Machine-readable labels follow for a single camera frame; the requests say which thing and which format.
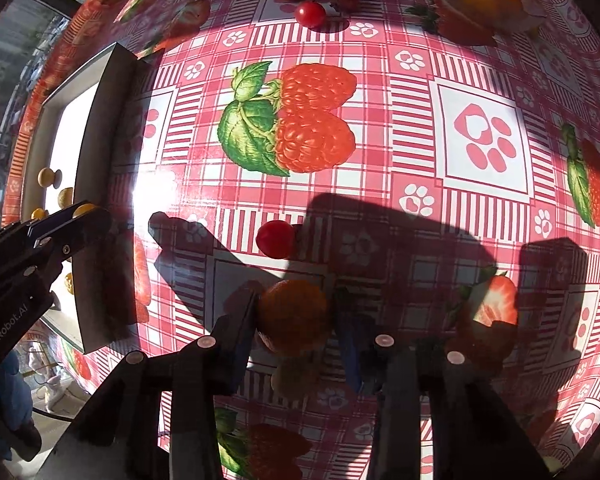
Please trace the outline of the shaded yellow fruit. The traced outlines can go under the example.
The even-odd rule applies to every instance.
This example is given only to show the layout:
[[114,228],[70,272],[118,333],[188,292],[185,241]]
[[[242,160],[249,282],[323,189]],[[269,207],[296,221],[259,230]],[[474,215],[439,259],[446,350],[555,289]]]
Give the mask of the shaded yellow fruit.
[[320,363],[310,356],[287,358],[280,362],[271,378],[271,387],[289,401],[301,401],[320,381]]

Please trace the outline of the white rectangular tray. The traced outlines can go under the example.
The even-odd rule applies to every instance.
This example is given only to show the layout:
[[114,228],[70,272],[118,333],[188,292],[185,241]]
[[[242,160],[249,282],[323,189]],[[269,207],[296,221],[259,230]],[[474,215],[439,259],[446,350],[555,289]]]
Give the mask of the white rectangular tray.
[[[112,147],[137,58],[110,44],[82,64],[42,104],[34,128],[21,194],[21,217],[36,208],[68,214],[83,204],[106,205]],[[105,242],[68,257],[50,285],[53,307],[45,324],[83,353],[114,339],[116,318],[104,301]]]

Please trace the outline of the red checkered fruit tablecloth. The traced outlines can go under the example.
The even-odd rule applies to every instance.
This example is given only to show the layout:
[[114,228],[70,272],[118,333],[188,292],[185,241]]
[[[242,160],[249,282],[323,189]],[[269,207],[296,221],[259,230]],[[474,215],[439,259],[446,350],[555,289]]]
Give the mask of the red checkered fruit tablecloth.
[[[109,206],[143,244],[152,356],[210,330],[243,284],[346,288],[396,340],[447,336],[556,476],[600,442],[600,42],[571,0],[490,44],[420,24],[441,0],[361,0],[323,30],[280,0],[87,0],[45,66],[56,89],[116,42],[150,61],[130,96]],[[271,220],[294,252],[256,243]]]

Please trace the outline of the red cherry tomato far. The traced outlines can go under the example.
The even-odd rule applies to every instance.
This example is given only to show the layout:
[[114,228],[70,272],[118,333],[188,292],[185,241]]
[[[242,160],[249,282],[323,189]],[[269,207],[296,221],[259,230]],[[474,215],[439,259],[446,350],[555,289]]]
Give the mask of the red cherry tomato far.
[[321,3],[306,0],[296,7],[294,18],[299,25],[305,28],[319,29],[325,25],[328,16]]

